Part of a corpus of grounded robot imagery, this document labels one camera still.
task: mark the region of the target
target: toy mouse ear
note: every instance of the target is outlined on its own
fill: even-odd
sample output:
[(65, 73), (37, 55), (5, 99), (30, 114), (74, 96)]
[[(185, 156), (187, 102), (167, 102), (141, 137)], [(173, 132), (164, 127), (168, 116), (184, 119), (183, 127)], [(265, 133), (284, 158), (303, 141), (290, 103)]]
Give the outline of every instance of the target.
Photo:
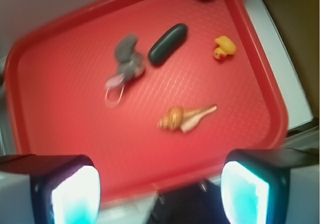
[(111, 76), (106, 80), (105, 88), (106, 89), (119, 88), (123, 85), (124, 79), (125, 79), (124, 74)]

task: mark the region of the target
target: yellow rubber duck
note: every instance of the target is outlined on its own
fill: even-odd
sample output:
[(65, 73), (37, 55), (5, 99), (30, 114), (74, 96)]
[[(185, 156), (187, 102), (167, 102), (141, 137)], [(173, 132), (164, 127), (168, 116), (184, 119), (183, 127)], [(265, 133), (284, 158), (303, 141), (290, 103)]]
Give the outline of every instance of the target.
[(215, 39), (215, 43), (219, 46), (214, 49), (213, 56), (215, 59), (224, 60), (227, 55), (234, 55), (237, 51), (237, 46), (225, 35)]

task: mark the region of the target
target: gray toy mouse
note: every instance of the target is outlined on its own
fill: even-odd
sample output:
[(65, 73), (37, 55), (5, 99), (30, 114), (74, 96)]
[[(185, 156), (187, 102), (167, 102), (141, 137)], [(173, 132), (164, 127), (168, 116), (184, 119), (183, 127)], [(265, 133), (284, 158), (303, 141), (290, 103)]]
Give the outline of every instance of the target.
[[(125, 83), (142, 75), (145, 70), (143, 64), (143, 56), (135, 51), (135, 46), (138, 42), (138, 37), (134, 34), (126, 36), (115, 47), (115, 59), (119, 66), (116, 69), (116, 75), (109, 77), (106, 80), (105, 88), (105, 105), (109, 108), (116, 107), (124, 92)], [(118, 101), (112, 102), (108, 99), (108, 91), (115, 88), (120, 88), (121, 93)]]

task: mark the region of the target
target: cyan light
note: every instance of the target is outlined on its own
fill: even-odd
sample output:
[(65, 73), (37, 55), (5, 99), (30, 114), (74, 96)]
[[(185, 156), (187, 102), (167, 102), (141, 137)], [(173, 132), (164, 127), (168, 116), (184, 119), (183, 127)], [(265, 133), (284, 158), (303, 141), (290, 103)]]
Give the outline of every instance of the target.
[(223, 167), (221, 197), (230, 223), (266, 223), (269, 184), (237, 161)]
[(83, 166), (51, 194), (54, 223), (94, 224), (100, 205), (100, 178), (93, 166)]

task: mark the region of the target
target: rubber duck beak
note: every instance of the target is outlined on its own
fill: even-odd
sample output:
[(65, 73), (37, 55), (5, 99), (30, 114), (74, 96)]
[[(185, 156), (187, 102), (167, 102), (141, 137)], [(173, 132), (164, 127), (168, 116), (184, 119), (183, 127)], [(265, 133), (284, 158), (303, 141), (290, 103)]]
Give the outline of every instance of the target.
[(219, 55), (219, 60), (223, 61), (224, 59), (226, 59), (226, 55), (220, 54)]

